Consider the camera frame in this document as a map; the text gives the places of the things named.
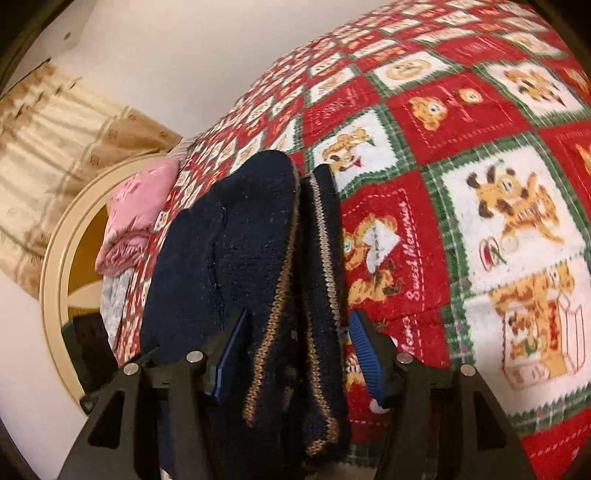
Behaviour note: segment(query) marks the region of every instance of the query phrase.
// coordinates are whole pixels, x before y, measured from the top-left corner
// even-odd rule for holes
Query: red square patch
[[[268,124],[268,117],[269,111],[266,111],[255,121],[251,122],[250,124],[243,125],[242,128],[238,131],[237,146],[241,147],[245,145],[252,137],[259,133],[263,128],[265,128]]]
[[[431,10],[427,10],[426,12],[419,13],[416,16],[421,18],[422,20],[431,20],[432,18],[447,15],[448,13],[451,13],[453,11],[453,8],[441,5],[440,7],[432,8]]]
[[[530,128],[509,100],[472,72],[407,90],[386,104],[420,164]]]
[[[283,80],[281,86],[278,87],[278,91],[285,91],[287,89],[290,92],[303,85],[308,79],[307,70],[305,66],[299,67],[293,74]]]
[[[348,81],[337,91],[304,110],[304,146],[309,147],[349,115],[381,101],[365,77]]]
[[[359,70],[361,70],[362,72],[368,72],[386,63],[389,60],[400,57],[401,55],[407,55],[409,53],[416,52],[421,48],[423,47],[418,43],[412,41],[405,41],[393,45],[392,47],[387,47],[379,52],[374,53],[373,55],[361,57],[360,59],[357,59],[355,63],[359,67]]]
[[[439,53],[463,65],[480,61],[522,60],[529,58],[523,50],[498,37],[470,35],[447,40],[437,47]]]
[[[579,453],[585,438],[591,438],[591,408],[563,420],[548,430],[521,439],[538,478],[558,480]]]
[[[304,108],[304,97],[300,95],[295,101],[286,106],[276,118],[269,122],[267,129],[267,147],[271,145],[277,136],[287,126],[289,121],[294,118]]]
[[[591,121],[543,128],[540,136],[566,172],[591,217]]]
[[[507,24],[500,24],[497,22],[482,22],[482,23],[474,23],[470,24],[471,29],[481,30],[483,32],[498,32],[503,30],[511,30],[510,25]]]
[[[506,12],[504,10],[501,10],[497,7],[472,7],[469,8],[468,10],[466,10],[468,13],[471,13],[472,15],[476,15],[477,17],[482,18],[483,20],[486,17],[491,17],[492,20],[496,20],[497,18],[503,18],[503,17],[512,17],[513,14],[510,12]]]
[[[554,69],[566,83],[589,104],[591,104],[591,82],[583,68],[574,58],[567,59],[544,59],[547,66]]]
[[[290,153],[289,158],[297,167],[301,175],[306,175],[306,161],[304,159],[304,151],[300,150],[297,152]]]
[[[353,53],[354,51],[359,50],[360,48],[365,48],[368,45],[382,40],[384,38],[386,38],[386,36],[383,33],[379,32],[378,30],[374,30],[371,33],[368,33],[367,35],[364,35],[363,37],[359,37],[353,41],[350,41],[349,43],[343,46],[343,49],[347,53]]]
[[[449,302],[443,245],[418,170],[361,187],[341,211],[350,308],[390,322]]]
[[[441,30],[444,28],[445,25],[439,23],[424,23],[421,25],[417,25],[416,27],[412,28],[405,28],[399,32],[396,32],[392,35],[393,38],[399,38],[400,40],[406,40],[409,38],[418,37],[419,35],[423,35],[424,33],[434,32],[435,30]]]
[[[314,76],[311,76],[308,80],[307,87],[311,88],[312,86],[316,85],[316,83],[321,82],[322,80],[334,75],[335,73],[339,72],[340,70],[344,69],[347,65],[351,64],[351,60],[349,57],[343,56],[340,60],[338,60],[334,65],[327,67],[326,69],[316,73]]]
[[[542,23],[539,18],[536,19],[537,23]],[[564,40],[558,35],[556,30],[553,28],[549,28],[549,30],[544,32],[535,32],[535,36],[538,37],[540,40],[548,42],[553,47],[556,47],[559,50],[567,53],[569,56],[574,57],[574,54],[569,50],[568,45],[564,42]]]

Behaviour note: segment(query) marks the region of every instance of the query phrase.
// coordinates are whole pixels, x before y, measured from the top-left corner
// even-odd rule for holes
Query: folded clothing
[[[177,176],[178,156],[168,155],[117,186],[96,257],[98,274],[115,277],[138,262]]]
[[[111,349],[115,348],[125,307],[125,296],[133,274],[134,269],[128,268],[116,277],[103,277],[103,288],[100,293],[100,316],[105,324]]]
[[[329,168],[300,180],[276,151],[252,157],[170,226],[142,350],[159,346],[155,362],[173,363],[223,330],[235,308],[251,312],[245,371],[210,415],[227,478],[301,478],[306,454],[331,458],[346,447],[340,231]],[[161,439],[166,419],[163,408]],[[160,460],[174,477],[170,442]]]

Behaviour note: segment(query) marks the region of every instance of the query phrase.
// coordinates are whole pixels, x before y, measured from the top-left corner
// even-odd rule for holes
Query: white wall
[[[55,59],[184,135],[210,128],[278,57],[387,0],[99,0]]]
[[[86,416],[61,383],[39,303],[0,273],[0,416],[41,480],[57,478]]]
[[[181,134],[208,129],[275,59],[386,0],[99,0],[55,64]],[[46,347],[39,305],[0,274],[0,414],[41,480],[84,415]]]

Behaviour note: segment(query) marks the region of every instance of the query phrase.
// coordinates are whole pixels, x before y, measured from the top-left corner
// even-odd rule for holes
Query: beige curtain
[[[179,135],[47,63],[0,99],[0,269],[39,295],[58,220],[102,170]]]

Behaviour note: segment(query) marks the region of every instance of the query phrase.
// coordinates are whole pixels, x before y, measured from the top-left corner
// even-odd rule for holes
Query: red quilt
[[[138,352],[168,226],[260,150],[329,163],[349,307],[438,367],[473,364],[540,479],[591,426],[591,84],[528,7],[408,0],[277,60],[205,134],[137,266],[117,356]],[[371,465],[388,413],[347,353],[350,460]]]

